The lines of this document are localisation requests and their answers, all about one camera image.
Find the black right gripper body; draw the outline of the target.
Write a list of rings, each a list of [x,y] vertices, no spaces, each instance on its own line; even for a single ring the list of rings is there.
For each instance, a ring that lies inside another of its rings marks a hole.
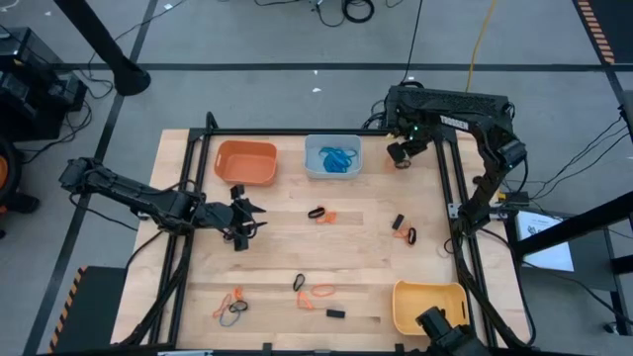
[[[387,152],[398,169],[410,167],[410,160],[427,150],[429,144],[429,132],[422,129],[413,129],[409,132],[393,132],[387,135],[394,142],[387,146]]]

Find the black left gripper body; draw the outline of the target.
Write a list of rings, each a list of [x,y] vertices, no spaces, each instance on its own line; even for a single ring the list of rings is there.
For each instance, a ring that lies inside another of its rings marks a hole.
[[[248,249],[248,212],[244,207],[246,200],[243,185],[230,189],[232,202],[229,206],[214,202],[206,203],[197,210],[197,228],[213,228],[225,242],[233,244],[235,251]]]

